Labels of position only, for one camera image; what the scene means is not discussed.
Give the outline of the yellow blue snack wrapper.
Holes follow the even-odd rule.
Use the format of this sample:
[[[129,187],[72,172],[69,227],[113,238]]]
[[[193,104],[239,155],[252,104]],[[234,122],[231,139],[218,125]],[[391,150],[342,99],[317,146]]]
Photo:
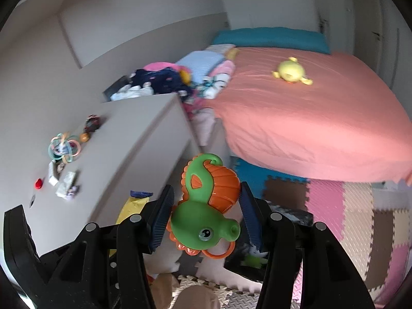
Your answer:
[[[149,198],[151,198],[151,196],[153,196],[153,193],[143,191],[130,191],[129,198],[120,210],[116,225],[119,225],[123,220],[127,219],[135,213],[141,213],[144,205],[149,202]]]

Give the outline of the green orange seahorse toy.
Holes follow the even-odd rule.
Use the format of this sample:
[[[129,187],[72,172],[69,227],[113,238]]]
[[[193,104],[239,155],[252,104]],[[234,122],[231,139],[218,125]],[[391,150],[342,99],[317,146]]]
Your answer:
[[[166,226],[170,240],[190,256],[227,258],[240,235],[238,221],[225,217],[240,196],[236,173],[217,155],[202,153],[184,167],[181,185],[182,199]]]

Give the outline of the green white doll toy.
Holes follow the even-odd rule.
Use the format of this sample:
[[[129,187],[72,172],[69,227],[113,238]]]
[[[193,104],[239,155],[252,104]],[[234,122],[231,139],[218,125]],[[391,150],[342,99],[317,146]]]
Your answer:
[[[268,263],[266,256],[268,253],[261,253],[256,246],[251,246],[241,262],[242,266],[260,269],[263,265]]]

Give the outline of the white plush toy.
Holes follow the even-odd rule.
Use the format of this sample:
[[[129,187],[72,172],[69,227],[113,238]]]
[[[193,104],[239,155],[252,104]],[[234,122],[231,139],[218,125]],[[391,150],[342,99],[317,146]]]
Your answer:
[[[174,273],[179,270],[178,260],[182,256],[175,242],[170,240],[170,233],[165,231],[161,245],[151,254],[144,254],[144,265],[146,272],[154,278],[159,274]]]

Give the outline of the purple bow hair clip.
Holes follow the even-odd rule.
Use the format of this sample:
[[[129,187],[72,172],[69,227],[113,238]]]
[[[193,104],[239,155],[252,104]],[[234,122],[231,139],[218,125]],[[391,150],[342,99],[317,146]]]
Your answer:
[[[71,186],[71,187],[68,189],[68,192],[67,192],[67,194],[66,194],[66,197],[69,198],[69,199],[74,198],[74,196],[77,195],[79,189],[80,189],[79,186]]]

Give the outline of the red heart toy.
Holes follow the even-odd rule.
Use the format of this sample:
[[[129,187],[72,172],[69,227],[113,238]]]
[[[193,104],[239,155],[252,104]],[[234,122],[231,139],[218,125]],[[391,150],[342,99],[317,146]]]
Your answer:
[[[34,184],[35,189],[40,190],[42,186],[43,186],[43,180],[41,178],[37,179]]]

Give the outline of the white rectangular carton box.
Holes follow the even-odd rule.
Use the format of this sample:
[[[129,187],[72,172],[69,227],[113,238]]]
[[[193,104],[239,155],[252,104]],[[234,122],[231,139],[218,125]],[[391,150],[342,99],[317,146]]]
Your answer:
[[[53,160],[48,165],[47,170],[48,183],[55,187],[59,183],[59,173],[57,171],[57,164]]]

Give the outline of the pink bed sheet mattress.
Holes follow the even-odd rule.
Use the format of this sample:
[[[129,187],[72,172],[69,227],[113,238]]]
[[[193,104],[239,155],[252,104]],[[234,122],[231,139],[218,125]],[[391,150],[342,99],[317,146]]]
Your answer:
[[[312,85],[272,71],[297,58]],[[309,179],[411,181],[411,119],[360,59],[343,53],[242,47],[227,87],[207,105],[231,151],[254,165]]]

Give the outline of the foam puzzle floor mat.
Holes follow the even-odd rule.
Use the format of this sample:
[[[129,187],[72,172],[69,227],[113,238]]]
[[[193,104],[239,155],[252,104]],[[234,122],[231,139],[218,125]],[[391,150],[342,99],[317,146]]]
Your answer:
[[[260,269],[242,266],[253,246],[237,203],[225,217],[240,235],[224,268],[261,284],[234,293],[236,308],[410,308],[411,207],[382,184],[292,176],[238,159],[233,168],[265,200],[271,251]]]

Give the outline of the white quilted garment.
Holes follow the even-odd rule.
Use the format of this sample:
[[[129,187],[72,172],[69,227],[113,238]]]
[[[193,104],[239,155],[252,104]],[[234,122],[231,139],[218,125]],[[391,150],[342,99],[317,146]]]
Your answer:
[[[151,87],[150,82],[144,83],[142,87],[139,85],[131,86],[130,84],[128,84],[120,88],[120,90],[118,90],[117,92],[113,93],[113,95],[110,96],[110,100],[117,101],[130,98],[139,98],[144,96],[151,96],[153,94],[154,90]]]

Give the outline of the navy patterned blanket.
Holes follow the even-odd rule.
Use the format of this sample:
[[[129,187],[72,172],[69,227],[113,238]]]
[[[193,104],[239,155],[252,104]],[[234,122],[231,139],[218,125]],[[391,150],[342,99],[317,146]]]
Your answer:
[[[160,71],[138,69],[129,77],[129,80],[133,87],[150,88],[154,95],[177,93],[182,100],[193,95],[193,89],[182,81],[177,71],[171,68]]]

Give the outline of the pink folded cloth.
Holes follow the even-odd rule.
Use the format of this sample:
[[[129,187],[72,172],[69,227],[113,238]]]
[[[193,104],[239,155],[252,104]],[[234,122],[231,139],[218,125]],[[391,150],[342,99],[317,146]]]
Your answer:
[[[166,69],[166,68],[170,68],[176,72],[179,72],[182,69],[180,65],[170,63],[170,62],[153,62],[143,67],[144,70],[152,71],[152,72],[162,71],[163,69]]]

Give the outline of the yellow plush duck toy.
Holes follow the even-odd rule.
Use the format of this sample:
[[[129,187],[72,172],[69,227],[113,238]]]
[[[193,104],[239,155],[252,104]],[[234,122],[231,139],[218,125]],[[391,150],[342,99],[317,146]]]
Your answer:
[[[304,67],[298,62],[297,58],[289,57],[277,66],[276,71],[272,71],[272,75],[277,79],[294,84],[301,82],[305,85],[312,85],[313,80],[306,75]]]

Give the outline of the light blue folded cloth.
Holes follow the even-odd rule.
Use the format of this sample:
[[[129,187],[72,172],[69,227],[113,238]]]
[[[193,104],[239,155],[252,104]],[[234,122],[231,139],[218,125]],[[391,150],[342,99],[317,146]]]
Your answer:
[[[208,51],[193,51],[176,62],[179,66],[184,66],[191,71],[191,79],[195,84],[201,84],[217,65],[225,60],[224,55]]]

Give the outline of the teal pillow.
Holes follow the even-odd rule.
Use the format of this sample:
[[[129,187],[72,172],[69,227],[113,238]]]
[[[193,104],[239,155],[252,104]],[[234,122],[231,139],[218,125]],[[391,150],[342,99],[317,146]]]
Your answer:
[[[278,47],[331,54],[323,34],[286,27],[222,30],[214,38],[212,44],[233,44],[236,47]]]

